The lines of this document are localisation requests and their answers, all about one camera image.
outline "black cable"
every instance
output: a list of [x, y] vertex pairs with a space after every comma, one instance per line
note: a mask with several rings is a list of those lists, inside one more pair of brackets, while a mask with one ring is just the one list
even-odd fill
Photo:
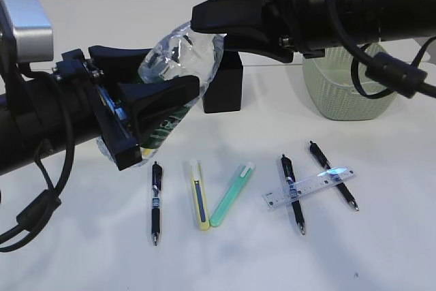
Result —
[[[371, 68], [375, 71], [383, 71], [384, 67], [378, 67], [378, 64], [374, 61], [374, 59], [369, 56], [364, 50], [360, 49], [359, 46], [353, 41], [353, 39], [348, 35], [347, 31], [344, 29], [341, 20], [338, 15], [337, 6], [336, 6], [336, 0], [326, 0], [327, 8], [328, 8], [328, 14], [330, 17], [330, 23], [332, 25], [332, 28], [334, 29], [339, 41], [342, 43], [343, 47], [356, 59], [359, 60], [362, 64], [366, 65], [368, 68]], [[436, 37], [432, 37], [429, 39], [423, 47], [421, 47], [419, 53], [417, 54], [416, 58], [412, 62], [412, 67], [417, 68], [424, 57], [424, 54], [426, 52], [426, 49], [429, 47], [429, 45], [436, 40]], [[386, 89], [383, 90], [380, 93], [377, 93], [375, 95], [368, 95], [362, 88], [362, 85], [360, 84], [359, 78], [358, 78], [358, 63], [355, 62], [354, 66], [352, 67], [352, 80], [354, 83], [354, 86], [356, 90], [364, 97], [367, 97], [369, 99], [380, 99], [383, 97], [386, 97], [393, 93], [393, 91]], [[436, 97], [436, 88], [428, 85], [426, 83], [422, 83], [420, 88], [418, 89], [419, 92], [428, 95], [430, 97]]]
[[22, 231], [25, 229], [21, 226], [15, 226], [11, 228], [10, 230], [4, 232], [2, 235], [0, 235], [0, 243], [5, 243], [6, 241], [9, 241], [10, 239], [14, 238], [15, 236], [19, 235]]
[[422, 83], [420, 88], [418, 89], [418, 92], [422, 93], [423, 95], [436, 98], [436, 87], [433, 85], [429, 85], [428, 83]]
[[[73, 130], [72, 119], [69, 114], [68, 107], [65, 103], [62, 90], [59, 88], [58, 84], [55, 82], [55, 80], [49, 73], [32, 72], [30, 68], [27, 68], [24, 69], [24, 72], [22, 74], [28, 78], [45, 80], [54, 91], [59, 108], [61, 109], [63, 122], [65, 124], [65, 134], [66, 134], [65, 159], [64, 159], [61, 175], [56, 184], [56, 187], [54, 187], [50, 177], [48, 176], [47, 170], [45, 169], [44, 165], [41, 162], [40, 150], [41, 150], [42, 143], [40, 143], [38, 148], [35, 150], [34, 160], [38, 168], [41, 170], [44, 179], [46, 180], [48, 186], [48, 192], [50, 195], [49, 201], [46, 204], [44, 214], [41, 216], [41, 218], [36, 223], [36, 225], [31, 229], [31, 231], [16, 243], [9, 245], [7, 247], [0, 248], [0, 252], [10, 252], [10, 251], [17, 250], [21, 247], [24, 247], [26, 244], [31, 242], [44, 229], [44, 227], [47, 225], [48, 221], [52, 217], [53, 212], [55, 211], [55, 209], [58, 207], [58, 204], [60, 203], [59, 195], [61, 194], [64, 187], [66, 186], [66, 183], [69, 179], [70, 173], [72, 171], [72, 166], [74, 163], [74, 148], [76, 145], [74, 140], [74, 130]], [[20, 225], [17, 225], [14, 228], [7, 231], [6, 233], [3, 233], [2, 235], [0, 235], [0, 244], [5, 243], [6, 241], [12, 239], [13, 237], [20, 234], [22, 231], [24, 231], [24, 228]]]
[[359, 62], [366, 65], [367, 67], [373, 67], [374, 62], [373, 58], [369, 56], [365, 51], [362, 51], [353, 39], [347, 34], [347, 31], [344, 29], [341, 20], [339, 19], [339, 15], [336, 8], [336, 0], [326, 0], [328, 14], [330, 17], [330, 23], [339, 41], [342, 43], [343, 47]]
[[[371, 46], [371, 44], [365, 44], [361, 49], [362, 49], [362, 51], [365, 51], [370, 46]], [[369, 95], [363, 89], [362, 84], [360, 83], [359, 62], [357, 61], [356, 58], [353, 58], [351, 73], [352, 73], [352, 81], [353, 81], [354, 88], [357, 90], [357, 92], [359, 92], [359, 94], [361, 96], [363, 96], [367, 99], [381, 99], [381, 98], [388, 97], [389, 95], [392, 95], [394, 93], [394, 91], [391, 91], [389, 89], [385, 89], [385, 90], [380, 91], [379, 93], [376, 93], [374, 95]]]
[[416, 55], [414, 61], [412, 61], [411, 66], [412, 67], [418, 67], [421, 64], [422, 59], [424, 58], [425, 52], [429, 48], [429, 46], [436, 40], [436, 37], [431, 37], [427, 40], [425, 44], [422, 45], [420, 51]]

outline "pen grip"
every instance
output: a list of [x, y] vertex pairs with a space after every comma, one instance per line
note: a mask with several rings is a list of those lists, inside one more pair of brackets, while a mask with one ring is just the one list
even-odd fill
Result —
[[352, 195], [351, 192], [348, 190], [348, 188], [345, 186], [345, 184], [340, 183], [340, 184], [338, 184], [336, 187], [337, 187], [337, 189], [341, 192], [342, 196], [344, 197], [344, 199], [345, 199], [347, 202], [354, 201], [354, 197], [353, 197], [353, 195]]
[[161, 213], [159, 208], [151, 209], [151, 234], [161, 232]]
[[290, 177], [293, 182], [295, 182], [294, 169], [292, 168], [292, 162], [285, 155], [281, 158], [281, 166], [283, 168], [283, 173], [285, 177]]
[[292, 203], [292, 209], [294, 210], [294, 216], [295, 216], [296, 223], [297, 224], [298, 223], [304, 223], [305, 222], [305, 218], [302, 215], [301, 205], [300, 205], [300, 202], [298, 200], [294, 201]]
[[330, 169], [330, 164], [328, 163], [327, 157], [322, 153], [321, 149], [318, 147], [318, 145], [311, 141], [311, 145], [309, 147], [309, 150], [314, 156], [314, 158], [317, 160], [318, 163], [320, 163], [321, 167]]
[[152, 166], [152, 181], [159, 191], [161, 191], [162, 167], [155, 162]]

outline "green bottle label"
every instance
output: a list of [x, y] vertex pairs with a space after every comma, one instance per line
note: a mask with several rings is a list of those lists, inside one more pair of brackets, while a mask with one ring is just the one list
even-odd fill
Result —
[[146, 142], [141, 144], [141, 147], [145, 149], [158, 149], [190, 109], [191, 107], [183, 106], [181, 109], [173, 112], [157, 129], [153, 131]]

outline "black pen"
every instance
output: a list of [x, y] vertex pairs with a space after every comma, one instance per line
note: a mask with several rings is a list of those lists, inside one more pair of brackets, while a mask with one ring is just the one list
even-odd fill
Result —
[[153, 179], [153, 200], [151, 205], [151, 236], [153, 237], [153, 244], [157, 245], [159, 242], [159, 234], [161, 232], [160, 224], [160, 199], [159, 192], [161, 191], [162, 181], [162, 167], [155, 162], [152, 167]]
[[[292, 162], [285, 155], [281, 158], [281, 165], [283, 166], [283, 172], [285, 173], [286, 182], [290, 187], [291, 198], [298, 197], [297, 190], [294, 187], [295, 184], [295, 175], [294, 169], [292, 168]], [[305, 218], [302, 215], [300, 201], [294, 201], [292, 203], [292, 208], [294, 210], [295, 222], [300, 228], [301, 234], [305, 235]]]
[[[311, 154], [316, 158], [318, 163], [324, 168], [325, 170], [330, 170], [330, 163], [328, 162], [326, 156], [322, 153], [321, 149], [318, 147], [318, 145], [311, 141], [311, 145], [309, 147], [309, 150]], [[357, 205], [356, 199], [354, 199], [351, 192], [348, 190], [348, 188], [345, 186], [345, 184], [340, 183], [337, 186], [337, 189], [339, 192], [341, 192], [342, 196], [344, 197], [345, 201], [355, 210], [359, 211], [359, 206]]]

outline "robotic arm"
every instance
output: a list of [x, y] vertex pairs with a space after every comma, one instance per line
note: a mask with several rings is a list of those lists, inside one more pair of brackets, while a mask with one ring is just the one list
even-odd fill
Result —
[[[142, 160], [142, 144], [175, 110], [200, 94], [195, 76], [158, 84], [138, 84], [138, 67], [149, 50], [93, 46], [62, 55], [53, 74], [33, 72], [30, 62], [53, 58], [52, 29], [37, 0], [0, 0], [0, 174], [35, 162], [47, 182], [0, 235], [0, 245], [27, 231], [14, 251], [34, 239], [61, 204], [76, 144], [102, 136], [119, 170]], [[41, 158], [65, 150], [56, 185]]]
[[193, 9], [191, 27], [227, 33], [227, 49], [292, 62], [324, 56], [325, 48], [344, 46], [368, 67], [367, 76], [405, 97], [421, 92], [436, 97], [417, 68], [386, 54], [374, 58], [357, 44], [436, 35], [436, 0], [209, 0]]

